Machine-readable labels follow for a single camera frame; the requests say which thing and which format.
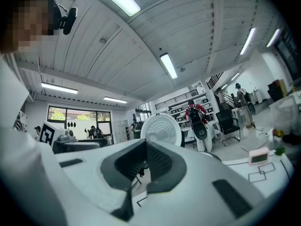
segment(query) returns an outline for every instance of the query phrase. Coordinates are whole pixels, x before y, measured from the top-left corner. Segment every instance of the person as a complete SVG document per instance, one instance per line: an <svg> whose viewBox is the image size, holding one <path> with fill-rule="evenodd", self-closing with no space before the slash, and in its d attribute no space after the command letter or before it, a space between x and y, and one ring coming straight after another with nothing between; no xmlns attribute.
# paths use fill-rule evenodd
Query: person
<svg viewBox="0 0 301 226"><path fill-rule="evenodd" d="M222 109L223 110L229 110L229 105L227 104L225 97L222 95L221 87L219 87L217 89L217 93L218 93L218 98L220 99Z"/></svg>
<svg viewBox="0 0 301 226"><path fill-rule="evenodd" d="M95 126L91 126L91 130L89 131L90 139L101 139L103 137L103 132L99 129L99 127L95 128Z"/></svg>
<svg viewBox="0 0 301 226"><path fill-rule="evenodd" d="M195 108L201 113L203 114L202 117L202 122L204 124L207 124L207 120L205 119L205 115L206 115L206 110L199 104L194 104L193 100L189 100L188 101L188 108L185 111L185 115L184 115L184 119L187 121L187 119L189 118L189 113L190 113L190 108L192 108L195 105Z"/></svg>
<svg viewBox="0 0 301 226"><path fill-rule="evenodd" d="M193 100L188 101L188 108L186 109L185 112L185 120L190 119L190 113L191 109L195 108L199 111L200 115L202 116L202 123L198 123L197 125L191 125L191 128L193 130L193 133L195 134L195 140L197 142L197 149L199 152L205 152L208 151L210 152L212 150L212 138L215 136L214 135L214 128L213 126L209 127L207 126L208 122L205 119L206 116L206 110L199 104L195 104ZM199 139L199 135L204 136L206 135L205 139Z"/></svg>
<svg viewBox="0 0 301 226"><path fill-rule="evenodd" d="M41 133L41 127L40 126L36 126L35 127L37 134L33 137L36 141L40 140L40 133Z"/></svg>
<svg viewBox="0 0 301 226"><path fill-rule="evenodd" d="M23 126L23 124L21 122L21 114L20 114L20 112L19 112L19 114L17 116L17 119L15 121L14 128L16 130L19 130L19 131L24 131L24 126Z"/></svg>
<svg viewBox="0 0 301 226"><path fill-rule="evenodd" d="M247 91L244 88L241 88L241 85L239 83L236 83L235 88L238 89L237 91L237 98L238 101L240 101L241 103L241 108L242 111L246 117L246 121L247 121L247 128L251 128L252 126L254 126L254 122L253 122L253 116L250 114L248 108L247 108L247 102L245 99L245 95L247 94Z"/></svg>
<svg viewBox="0 0 301 226"><path fill-rule="evenodd" d="M134 139L139 139L141 136L141 124L137 122L136 119L133 119L133 123L131 125L132 131L134 132Z"/></svg>

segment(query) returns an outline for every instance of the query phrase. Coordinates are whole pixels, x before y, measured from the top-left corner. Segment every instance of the office chair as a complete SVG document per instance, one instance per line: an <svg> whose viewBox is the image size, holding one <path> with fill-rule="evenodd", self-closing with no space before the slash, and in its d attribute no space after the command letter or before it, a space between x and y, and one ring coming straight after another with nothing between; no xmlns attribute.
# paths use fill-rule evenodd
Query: office chair
<svg viewBox="0 0 301 226"><path fill-rule="evenodd" d="M226 146L224 142L232 138L232 137L226 138L225 135L235 132L237 130L239 131L239 138L237 137L233 137L233 138L235 138L237 141L240 141L240 127L239 127L238 119L232 118L231 112L229 110L224 110L216 113L216 117L221 127L221 132L224 135L224 139L222 140L223 145Z"/></svg>

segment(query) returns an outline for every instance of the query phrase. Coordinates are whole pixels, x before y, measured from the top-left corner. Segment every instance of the pink clock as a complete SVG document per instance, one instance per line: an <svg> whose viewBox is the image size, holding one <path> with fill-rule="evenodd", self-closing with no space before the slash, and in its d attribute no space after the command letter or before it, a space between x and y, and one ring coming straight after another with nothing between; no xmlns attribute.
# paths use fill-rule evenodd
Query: pink clock
<svg viewBox="0 0 301 226"><path fill-rule="evenodd" d="M269 160L269 149L263 147L249 152L249 165L266 163Z"/></svg>

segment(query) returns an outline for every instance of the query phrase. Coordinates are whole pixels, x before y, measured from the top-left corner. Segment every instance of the white cabinet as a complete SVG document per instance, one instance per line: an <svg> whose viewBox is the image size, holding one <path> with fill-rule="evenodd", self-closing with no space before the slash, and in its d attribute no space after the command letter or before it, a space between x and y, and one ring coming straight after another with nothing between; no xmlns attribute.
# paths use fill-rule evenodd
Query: white cabinet
<svg viewBox="0 0 301 226"><path fill-rule="evenodd" d="M113 126L115 130L114 142L117 144L117 143L128 141L127 130L126 130L126 128L128 127L127 120L114 121Z"/></svg>

